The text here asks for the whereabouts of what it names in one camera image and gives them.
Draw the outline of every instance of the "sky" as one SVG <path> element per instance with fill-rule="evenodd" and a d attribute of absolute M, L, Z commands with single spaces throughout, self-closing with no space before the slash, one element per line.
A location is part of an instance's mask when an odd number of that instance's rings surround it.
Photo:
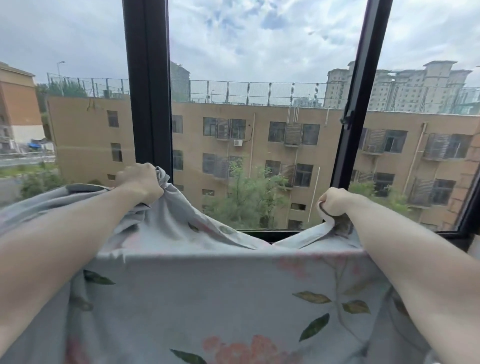
<path fill-rule="evenodd" d="M 355 59 L 366 0 L 170 0 L 170 58 L 192 80 L 326 82 Z M 378 68 L 458 61 L 480 86 L 480 1 L 394 0 Z M 1 1 L 0 61 L 128 78 L 121 0 Z"/>

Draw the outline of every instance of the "building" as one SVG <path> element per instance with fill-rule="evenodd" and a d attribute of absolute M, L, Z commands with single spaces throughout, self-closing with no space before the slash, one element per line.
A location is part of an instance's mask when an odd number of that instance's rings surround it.
<path fill-rule="evenodd" d="M 45 138 L 33 77 L 0 62 L 0 153 L 26 152 Z"/>
<path fill-rule="evenodd" d="M 369 110 L 453 113 L 472 72 L 452 70 L 456 61 L 431 61 L 423 70 L 377 70 Z M 355 62 L 328 72 L 324 106 L 344 108 Z"/>
<path fill-rule="evenodd" d="M 170 88 L 172 100 L 190 101 L 190 72 L 183 65 L 170 61 Z"/>
<path fill-rule="evenodd" d="M 134 163 L 129 100 L 50 96 L 48 107 L 67 181 L 113 186 Z M 313 204 L 331 181 L 342 110 L 173 102 L 172 114 L 174 182 L 195 207 L 227 194 L 228 163 L 240 159 L 249 174 L 267 166 L 288 179 L 279 228 L 318 223 Z M 373 181 L 380 195 L 392 186 L 435 229 L 474 168 L 466 158 L 479 130 L 480 116 L 369 111 L 352 181 Z"/>

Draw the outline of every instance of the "street lamp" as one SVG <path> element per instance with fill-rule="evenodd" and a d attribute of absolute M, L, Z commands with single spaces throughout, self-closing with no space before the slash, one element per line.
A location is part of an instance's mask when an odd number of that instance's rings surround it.
<path fill-rule="evenodd" d="M 60 91 L 61 91 L 61 95 L 63 96 L 63 85 L 62 85 L 61 76 L 60 76 L 60 64 L 61 63 L 65 63 L 65 61 L 57 62 L 57 71 L 59 73 Z"/>

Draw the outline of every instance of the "tan brick building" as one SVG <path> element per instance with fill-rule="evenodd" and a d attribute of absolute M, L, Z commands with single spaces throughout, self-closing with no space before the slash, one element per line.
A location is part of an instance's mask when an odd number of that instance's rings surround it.
<path fill-rule="evenodd" d="M 32 139 L 45 138 L 34 75 L 0 62 L 0 149 L 26 151 Z"/>
<path fill-rule="evenodd" d="M 49 97 L 48 106 L 68 181 L 113 185 L 135 161 L 128 99 Z M 291 183 L 279 228 L 317 221 L 312 202 L 330 184 L 342 110 L 174 102 L 172 114 L 174 181 L 195 207 L 226 195 L 228 162 L 242 158 L 247 173 L 269 166 Z M 380 194 L 391 185 L 417 222 L 442 227 L 476 170 L 470 141 L 477 143 L 480 117 L 370 111 L 364 126 L 352 180 L 373 180 Z"/>

